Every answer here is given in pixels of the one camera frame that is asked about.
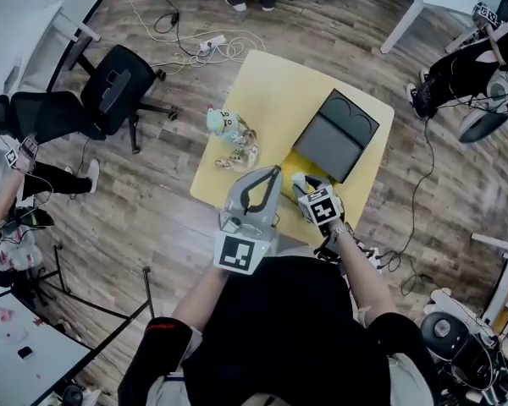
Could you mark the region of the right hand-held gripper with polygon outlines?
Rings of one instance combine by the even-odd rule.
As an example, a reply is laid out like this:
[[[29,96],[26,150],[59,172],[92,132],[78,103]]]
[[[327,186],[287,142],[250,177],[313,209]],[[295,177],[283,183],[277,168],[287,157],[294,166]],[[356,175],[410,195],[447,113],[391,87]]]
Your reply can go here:
[[[305,180],[314,191],[298,198],[298,206],[304,218],[321,227],[341,217],[344,207],[340,198],[334,194],[331,181],[327,177],[314,175],[307,175]]]

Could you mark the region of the light blue plush toy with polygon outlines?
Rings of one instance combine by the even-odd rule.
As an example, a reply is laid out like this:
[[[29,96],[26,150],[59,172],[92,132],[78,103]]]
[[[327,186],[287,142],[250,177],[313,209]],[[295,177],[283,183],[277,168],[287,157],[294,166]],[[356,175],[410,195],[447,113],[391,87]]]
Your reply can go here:
[[[244,132],[237,113],[214,107],[207,109],[206,125],[211,134],[230,144],[238,144]]]

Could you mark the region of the person's right forearm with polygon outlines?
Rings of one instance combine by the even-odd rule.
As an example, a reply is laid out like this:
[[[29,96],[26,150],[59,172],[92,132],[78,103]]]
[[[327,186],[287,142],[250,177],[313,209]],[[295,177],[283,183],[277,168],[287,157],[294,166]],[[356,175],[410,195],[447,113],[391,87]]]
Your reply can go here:
[[[397,308],[386,282],[377,269],[356,245],[348,233],[342,233],[334,241],[345,269],[352,295],[359,310],[363,311],[365,326],[386,313],[396,313]]]

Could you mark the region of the white power strip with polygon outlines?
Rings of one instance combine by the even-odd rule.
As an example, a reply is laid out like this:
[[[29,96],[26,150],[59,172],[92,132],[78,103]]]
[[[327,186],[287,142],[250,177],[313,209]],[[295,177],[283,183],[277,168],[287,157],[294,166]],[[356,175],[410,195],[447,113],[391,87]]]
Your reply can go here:
[[[380,263],[381,255],[379,254],[378,247],[366,247],[364,245],[359,246],[361,252],[367,257],[369,262],[377,269],[378,272],[381,272],[383,267]]]
[[[200,52],[201,54],[210,53],[210,51],[224,45],[226,43],[226,38],[224,35],[215,36],[211,39],[203,41],[200,43]]]

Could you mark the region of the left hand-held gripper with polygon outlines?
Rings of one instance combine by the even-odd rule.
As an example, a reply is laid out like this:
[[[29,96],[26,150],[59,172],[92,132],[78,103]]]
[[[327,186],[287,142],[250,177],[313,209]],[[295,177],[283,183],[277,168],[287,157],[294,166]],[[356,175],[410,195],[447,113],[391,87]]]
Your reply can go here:
[[[283,186],[280,166],[258,168],[246,173],[231,186],[225,209],[219,214],[213,264],[221,269],[252,275],[262,259],[273,255],[278,233],[273,220]],[[251,192],[264,189],[254,204]]]

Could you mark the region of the person's left forearm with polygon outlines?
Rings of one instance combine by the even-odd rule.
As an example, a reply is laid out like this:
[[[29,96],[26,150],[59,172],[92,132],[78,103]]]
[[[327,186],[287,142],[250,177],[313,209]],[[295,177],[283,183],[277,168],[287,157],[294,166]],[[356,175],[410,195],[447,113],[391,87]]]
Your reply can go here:
[[[203,332],[228,279],[228,271],[209,264],[177,304],[171,317]]]

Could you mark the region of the stained white desk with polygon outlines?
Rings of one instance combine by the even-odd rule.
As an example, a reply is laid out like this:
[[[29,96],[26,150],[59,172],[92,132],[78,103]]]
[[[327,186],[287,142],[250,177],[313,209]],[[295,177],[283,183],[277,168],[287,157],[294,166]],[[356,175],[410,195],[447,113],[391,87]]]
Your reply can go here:
[[[33,350],[26,359],[17,351]],[[0,406],[34,406],[75,376],[98,350],[60,332],[40,311],[0,288]]]

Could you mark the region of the person's black shirt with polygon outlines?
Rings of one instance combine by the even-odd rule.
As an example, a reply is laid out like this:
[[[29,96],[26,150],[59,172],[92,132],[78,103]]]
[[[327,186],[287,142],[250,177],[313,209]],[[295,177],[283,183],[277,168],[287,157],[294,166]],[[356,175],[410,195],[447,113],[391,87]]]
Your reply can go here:
[[[119,406],[434,406],[437,375],[418,326],[361,323],[340,269],[269,257],[231,274],[204,327],[156,317],[118,389]]]

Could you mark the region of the person's leg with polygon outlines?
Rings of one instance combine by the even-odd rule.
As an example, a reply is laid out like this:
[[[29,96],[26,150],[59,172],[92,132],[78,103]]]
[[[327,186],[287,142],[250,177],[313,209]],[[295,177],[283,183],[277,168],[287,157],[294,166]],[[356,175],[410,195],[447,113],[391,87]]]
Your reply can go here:
[[[315,258],[314,250],[309,244],[281,233],[276,242],[275,255]]]

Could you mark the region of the black and yellow box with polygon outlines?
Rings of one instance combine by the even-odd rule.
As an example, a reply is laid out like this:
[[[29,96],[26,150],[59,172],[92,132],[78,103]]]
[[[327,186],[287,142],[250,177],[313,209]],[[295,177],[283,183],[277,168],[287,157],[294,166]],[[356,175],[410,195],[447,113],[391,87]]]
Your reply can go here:
[[[333,88],[304,129],[295,128],[290,153],[281,163],[282,194],[292,206],[295,173],[327,177],[356,222],[362,214],[380,165],[393,111],[352,88]]]

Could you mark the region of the black white office chair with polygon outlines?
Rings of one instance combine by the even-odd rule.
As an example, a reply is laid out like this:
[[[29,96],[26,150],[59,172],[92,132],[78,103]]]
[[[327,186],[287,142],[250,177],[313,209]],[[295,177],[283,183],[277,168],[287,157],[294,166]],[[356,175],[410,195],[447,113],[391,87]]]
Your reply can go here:
[[[486,94],[471,106],[462,119],[458,140],[477,142],[492,134],[508,120],[508,72],[497,70],[487,84]]]
[[[431,299],[421,332],[441,386],[437,406],[508,406],[508,324],[495,332],[444,289]]]

